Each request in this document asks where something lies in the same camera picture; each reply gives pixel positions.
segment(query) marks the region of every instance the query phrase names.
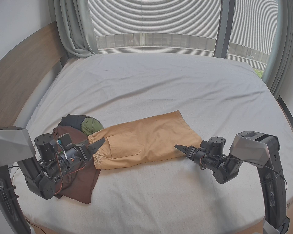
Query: mattress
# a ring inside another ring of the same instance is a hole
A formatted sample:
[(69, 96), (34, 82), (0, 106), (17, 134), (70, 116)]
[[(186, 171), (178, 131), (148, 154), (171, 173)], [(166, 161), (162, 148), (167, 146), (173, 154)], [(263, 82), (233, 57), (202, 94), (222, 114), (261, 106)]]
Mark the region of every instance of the mattress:
[[(67, 114), (92, 116), (108, 127), (176, 110), (203, 140), (224, 137), (225, 154), (239, 132), (278, 136), (287, 202), (293, 198), (293, 132), (247, 63), (165, 53), (73, 59), (27, 128), (33, 141)], [(248, 163), (226, 184), (185, 157), (101, 170), (88, 205), (42, 199), (27, 188), (20, 170), (13, 183), (24, 215), (59, 233), (236, 233), (265, 215), (257, 169)]]

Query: back pocket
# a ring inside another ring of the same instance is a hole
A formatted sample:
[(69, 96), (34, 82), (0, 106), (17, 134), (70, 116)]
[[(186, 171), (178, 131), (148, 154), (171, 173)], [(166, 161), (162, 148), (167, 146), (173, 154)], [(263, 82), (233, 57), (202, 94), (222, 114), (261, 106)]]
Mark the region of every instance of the back pocket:
[(141, 151), (136, 134), (133, 132), (121, 133), (108, 137), (112, 159), (137, 155)]

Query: olive green cloth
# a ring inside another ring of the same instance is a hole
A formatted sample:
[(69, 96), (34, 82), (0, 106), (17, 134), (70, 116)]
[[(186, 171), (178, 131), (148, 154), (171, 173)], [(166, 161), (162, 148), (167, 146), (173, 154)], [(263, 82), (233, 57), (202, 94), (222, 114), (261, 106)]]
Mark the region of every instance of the olive green cloth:
[(81, 131), (86, 134), (87, 136), (96, 133), (102, 130), (104, 127), (103, 125), (94, 118), (85, 118), (84, 121), (80, 125)]

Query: brown fabric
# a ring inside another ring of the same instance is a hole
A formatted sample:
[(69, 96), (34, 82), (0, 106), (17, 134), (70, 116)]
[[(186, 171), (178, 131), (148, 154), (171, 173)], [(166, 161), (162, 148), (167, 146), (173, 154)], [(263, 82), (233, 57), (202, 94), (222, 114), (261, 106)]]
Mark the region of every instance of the brown fabric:
[(179, 111), (111, 126), (89, 135), (88, 139), (92, 144), (103, 137), (106, 142), (93, 156), (97, 169), (180, 157), (183, 154), (174, 145), (198, 148), (202, 142)]
[[(87, 140), (87, 135), (83, 132), (70, 127), (70, 126), (58, 126), (53, 130), (54, 139), (62, 134), (69, 133), (72, 142), (78, 144)], [(86, 163), (86, 167), (76, 173), (63, 176), (63, 187), (59, 194), (56, 195), (58, 199), (62, 196), (66, 196), (75, 199), (79, 202), (89, 204), (91, 203), (91, 194), (95, 184), (97, 182), (100, 170), (97, 170), (94, 166), (93, 159)], [(61, 182), (59, 181), (55, 186), (55, 191), (60, 188)]]

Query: headboard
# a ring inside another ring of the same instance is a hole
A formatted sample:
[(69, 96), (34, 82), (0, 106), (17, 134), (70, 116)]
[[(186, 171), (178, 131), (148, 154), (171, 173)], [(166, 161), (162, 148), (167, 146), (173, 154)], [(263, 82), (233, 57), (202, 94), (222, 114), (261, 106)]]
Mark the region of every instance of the headboard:
[(0, 126), (14, 124), (34, 89), (64, 55), (66, 50), (54, 21), (0, 60)]

